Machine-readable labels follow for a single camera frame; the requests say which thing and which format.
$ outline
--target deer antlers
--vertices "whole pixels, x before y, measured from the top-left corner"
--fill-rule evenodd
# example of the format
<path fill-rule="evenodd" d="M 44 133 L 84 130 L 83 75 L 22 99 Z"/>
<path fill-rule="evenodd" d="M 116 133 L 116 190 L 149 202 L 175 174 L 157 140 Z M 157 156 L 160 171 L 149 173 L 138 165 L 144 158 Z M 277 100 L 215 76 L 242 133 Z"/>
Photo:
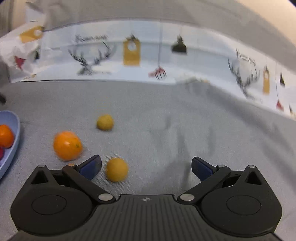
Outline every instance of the deer antlers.
<path fill-rule="evenodd" d="M 245 95 L 245 97 L 254 99 L 254 97 L 247 92 L 247 87 L 249 85 L 251 85 L 251 83 L 257 82 L 257 80 L 260 77 L 260 72 L 259 72 L 259 74 L 257 73 L 256 66 L 254 65 L 256 75 L 254 76 L 253 72 L 251 72 L 251 75 L 249 77 L 247 77 L 245 82 L 242 82 L 242 77 L 241 77 L 240 72 L 239 72 L 239 67 L 237 67 L 237 69 L 235 69 L 235 63 L 234 62 L 232 62 L 231 66 L 230 66 L 229 59 L 228 59 L 228 66 L 229 66 L 229 69 L 230 69 L 231 73 L 233 73 L 233 75 L 235 76 L 235 78 L 237 80 L 237 84 L 241 88 L 241 90 L 242 90 L 243 94 Z"/>
<path fill-rule="evenodd" d="M 99 50 L 99 57 L 95 58 L 92 64 L 87 63 L 86 59 L 83 57 L 83 53 L 81 53 L 80 56 L 77 56 L 76 50 L 74 50 L 73 52 L 68 50 L 70 55 L 73 57 L 73 59 L 80 62 L 81 65 L 83 66 L 83 68 L 77 73 L 78 75 L 82 75 L 82 74 L 91 75 L 93 73 L 92 66 L 99 65 L 101 61 L 109 59 L 112 56 L 113 50 L 115 49 L 115 47 L 113 47 L 113 49 L 111 50 L 107 44 L 105 44 L 104 42 L 103 44 L 107 47 L 106 53 L 104 53 L 104 56 L 102 56 L 102 52 Z"/>

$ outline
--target yellow fruit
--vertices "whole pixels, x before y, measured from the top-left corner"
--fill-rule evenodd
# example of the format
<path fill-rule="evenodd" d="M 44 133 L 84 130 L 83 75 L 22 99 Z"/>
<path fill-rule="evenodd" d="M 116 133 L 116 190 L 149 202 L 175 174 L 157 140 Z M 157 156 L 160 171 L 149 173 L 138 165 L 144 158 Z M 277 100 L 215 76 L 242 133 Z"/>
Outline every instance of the yellow fruit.
<path fill-rule="evenodd" d="M 15 140 L 11 129 L 8 125 L 0 125 L 0 146 L 9 148 Z"/>
<path fill-rule="evenodd" d="M 77 159 L 82 153 L 82 144 L 78 136 L 71 131 L 57 133 L 53 143 L 56 155 L 63 161 Z"/>
<path fill-rule="evenodd" d="M 102 131 L 110 131 L 114 126 L 114 120 L 111 115 L 101 115 L 96 121 L 96 126 Z"/>
<path fill-rule="evenodd" d="M 112 158 L 106 167 L 106 176 L 111 182 L 123 181 L 128 175 L 128 165 L 121 158 Z"/>

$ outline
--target ribbed black surface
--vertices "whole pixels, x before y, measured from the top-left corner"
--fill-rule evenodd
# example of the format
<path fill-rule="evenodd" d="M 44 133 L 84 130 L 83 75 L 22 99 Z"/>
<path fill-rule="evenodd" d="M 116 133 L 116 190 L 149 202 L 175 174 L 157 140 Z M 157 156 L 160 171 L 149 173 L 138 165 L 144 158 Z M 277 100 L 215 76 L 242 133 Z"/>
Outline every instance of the ribbed black surface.
<path fill-rule="evenodd" d="M 11 241 L 38 240 L 276 241 L 278 239 L 273 234 L 256 238 L 239 238 L 221 233 L 205 223 L 194 206 L 179 204 L 171 195 L 122 195 L 114 204 L 99 206 L 92 218 L 73 232 L 56 237 L 36 237 L 19 232 L 11 239 Z"/>

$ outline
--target gray curtain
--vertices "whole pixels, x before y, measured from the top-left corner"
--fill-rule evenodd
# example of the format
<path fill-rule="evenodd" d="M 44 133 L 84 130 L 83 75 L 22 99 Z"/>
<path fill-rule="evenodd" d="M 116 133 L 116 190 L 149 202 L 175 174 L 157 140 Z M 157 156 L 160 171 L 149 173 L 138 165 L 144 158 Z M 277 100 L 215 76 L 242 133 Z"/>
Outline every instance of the gray curtain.
<path fill-rule="evenodd" d="M 14 0 L 4 0 L 0 4 L 0 37 L 11 31 L 13 3 Z"/>

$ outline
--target black bell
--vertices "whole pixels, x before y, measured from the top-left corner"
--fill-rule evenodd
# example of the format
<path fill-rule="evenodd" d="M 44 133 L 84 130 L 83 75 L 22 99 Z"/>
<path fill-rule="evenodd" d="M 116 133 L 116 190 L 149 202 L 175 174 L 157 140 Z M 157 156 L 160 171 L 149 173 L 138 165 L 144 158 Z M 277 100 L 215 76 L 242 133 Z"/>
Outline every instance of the black bell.
<path fill-rule="evenodd" d="M 177 43 L 172 46 L 172 53 L 184 53 L 187 54 L 187 47 L 183 43 L 181 36 L 178 36 Z"/>

